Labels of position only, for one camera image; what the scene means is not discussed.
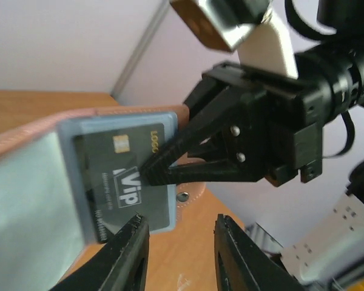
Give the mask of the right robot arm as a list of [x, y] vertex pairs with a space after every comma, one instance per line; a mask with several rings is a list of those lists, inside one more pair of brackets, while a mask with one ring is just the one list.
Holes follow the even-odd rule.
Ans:
[[[286, 20], [270, 1], [172, 1], [207, 48], [237, 52], [203, 73], [184, 100], [189, 122], [142, 166], [153, 186], [257, 182], [273, 186], [322, 174], [323, 128], [364, 108], [364, 1], [320, 1], [307, 25], [292, 1]], [[364, 279], [364, 161], [331, 213], [293, 246], [267, 255], [227, 215], [214, 230], [218, 290], [345, 290]]]

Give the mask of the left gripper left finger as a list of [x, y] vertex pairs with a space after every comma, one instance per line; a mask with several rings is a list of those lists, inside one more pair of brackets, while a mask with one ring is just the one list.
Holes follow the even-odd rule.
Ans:
[[149, 238], [146, 218], [134, 215], [93, 258], [52, 290], [144, 290]]

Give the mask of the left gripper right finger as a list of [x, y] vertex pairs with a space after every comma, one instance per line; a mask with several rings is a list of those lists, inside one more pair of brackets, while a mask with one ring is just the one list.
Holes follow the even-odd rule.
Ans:
[[217, 216], [214, 257], [218, 290], [303, 290], [303, 286], [266, 256], [229, 215]]

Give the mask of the pink card holder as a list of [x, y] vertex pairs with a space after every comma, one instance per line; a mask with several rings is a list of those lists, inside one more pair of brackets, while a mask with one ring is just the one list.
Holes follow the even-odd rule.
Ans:
[[[174, 137], [188, 120], [184, 105], [102, 107], [59, 112], [0, 134], [0, 290], [52, 290], [115, 236], [97, 241], [74, 137], [157, 122], [175, 125]], [[171, 185], [178, 223], [205, 185], [164, 186]]]

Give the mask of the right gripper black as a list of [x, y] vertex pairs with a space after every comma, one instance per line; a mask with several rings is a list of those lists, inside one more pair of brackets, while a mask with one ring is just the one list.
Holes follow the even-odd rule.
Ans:
[[222, 63], [183, 102], [189, 123], [141, 167], [152, 186], [322, 174], [322, 98], [301, 82]]

